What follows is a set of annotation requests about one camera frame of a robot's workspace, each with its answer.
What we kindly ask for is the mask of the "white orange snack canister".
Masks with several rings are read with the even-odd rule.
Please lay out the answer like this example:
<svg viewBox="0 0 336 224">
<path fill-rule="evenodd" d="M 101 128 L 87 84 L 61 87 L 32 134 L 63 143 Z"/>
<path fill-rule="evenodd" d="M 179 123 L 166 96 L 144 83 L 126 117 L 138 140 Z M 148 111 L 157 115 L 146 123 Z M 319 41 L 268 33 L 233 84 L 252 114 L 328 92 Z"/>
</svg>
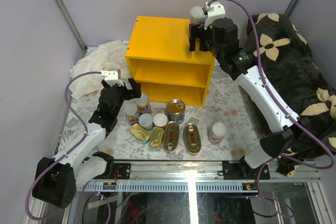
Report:
<svg viewBox="0 0 336 224">
<path fill-rule="evenodd" d="M 204 13 L 203 7 L 194 6 L 190 9 L 190 25 L 204 24 L 207 19 L 207 14 Z"/>
</svg>

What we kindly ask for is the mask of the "grey lid small can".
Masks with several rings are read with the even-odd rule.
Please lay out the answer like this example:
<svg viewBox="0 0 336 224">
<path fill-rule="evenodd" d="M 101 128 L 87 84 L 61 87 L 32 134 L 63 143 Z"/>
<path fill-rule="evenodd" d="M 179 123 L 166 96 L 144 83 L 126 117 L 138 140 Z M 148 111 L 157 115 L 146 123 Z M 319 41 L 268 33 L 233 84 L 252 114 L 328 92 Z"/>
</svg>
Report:
<svg viewBox="0 0 336 224">
<path fill-rule="evenodd" d="M 139 117 L 139 125 L 147 131 L 153 129 L 153 117 L 149 113 L 143 113 Z"/>
</svg>

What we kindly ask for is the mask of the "blue labelled gold-top can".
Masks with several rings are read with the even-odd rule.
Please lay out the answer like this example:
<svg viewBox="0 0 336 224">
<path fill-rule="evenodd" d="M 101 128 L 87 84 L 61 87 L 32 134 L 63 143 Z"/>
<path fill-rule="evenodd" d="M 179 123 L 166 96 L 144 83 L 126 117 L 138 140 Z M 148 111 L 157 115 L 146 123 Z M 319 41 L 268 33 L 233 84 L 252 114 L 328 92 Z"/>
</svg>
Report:
<svg viewBox="0 0 336 224">
<path fill-rule="evenodd" d="M 182 123 L 185 118 L 185 103 L 180 99 L 173 99 L 167 104 L 167 117 L 169 121 L 178 124 Z"/>
</svg>

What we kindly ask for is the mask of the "white red snack canister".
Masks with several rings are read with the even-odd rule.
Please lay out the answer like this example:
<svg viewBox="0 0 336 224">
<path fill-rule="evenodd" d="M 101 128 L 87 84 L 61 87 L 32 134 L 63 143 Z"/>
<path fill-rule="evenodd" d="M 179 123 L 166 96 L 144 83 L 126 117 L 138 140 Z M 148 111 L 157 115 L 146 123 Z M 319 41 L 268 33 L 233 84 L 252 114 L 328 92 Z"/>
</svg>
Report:
<svg viewBox="0 0 336 224">
<path fill-rule="evenodd" d="M 208 140 L 212 144 L 219 144 L 227 133 L 227 127 L 222 122 L 215 122 L 209 132 Z"/>
</svg>

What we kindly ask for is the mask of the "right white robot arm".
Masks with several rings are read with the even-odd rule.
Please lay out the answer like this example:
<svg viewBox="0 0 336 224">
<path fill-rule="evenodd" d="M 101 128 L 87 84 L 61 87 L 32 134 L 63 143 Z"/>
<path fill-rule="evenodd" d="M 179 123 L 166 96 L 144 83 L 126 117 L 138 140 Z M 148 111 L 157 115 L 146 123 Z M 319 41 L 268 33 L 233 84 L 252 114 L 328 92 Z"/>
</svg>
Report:
<svg viewBox="0 0 336 224">
<path fill-rule="evenodd" d="M 238 28 L 229 18 L 219 18 L 206 28 L 205 23 L 190 24 L 188 39 L 189 50 L 211 52 L 221 69 L 236 81 L 250 96 L 272 131 L 272 134 L 260 140 L 260 143 L 242 160 L 240 175 L 251 179 L 258 173 L 258 167 L 278 157 L 298 135 L 295 123 L 299 116 L 294 112 L 271 83 L 263 83 L 265 75 L 258 68 L 253 53 L 239 47 Z"/>
</svg>

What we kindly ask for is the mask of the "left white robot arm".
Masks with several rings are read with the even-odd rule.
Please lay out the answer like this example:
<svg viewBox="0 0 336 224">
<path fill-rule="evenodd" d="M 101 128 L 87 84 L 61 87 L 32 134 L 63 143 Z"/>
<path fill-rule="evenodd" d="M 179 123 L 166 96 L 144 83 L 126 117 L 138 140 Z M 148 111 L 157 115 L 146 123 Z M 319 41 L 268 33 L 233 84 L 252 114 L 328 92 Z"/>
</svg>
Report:
<svg viewBox="0 0 336 224">
<path fill-rule="evenodd" d="M 97 109 L 84 133 L 63 152 L 54 157 L 42 158 L 37 165 L 35 181 L 28 197 L 34 197 L 57 208 L 65 209 L 70 205 L 80 187 L 91 179 L 109 179 L 114 176 L 114 158 L 103 152 L 87 155 L 102 142 L 114 129 L 124 101 L 139 98 L 141 85 L 134 79 L 128 79 L 128 89 L 122 80 L 110 84 L 102 81 Z"/>
</svg>

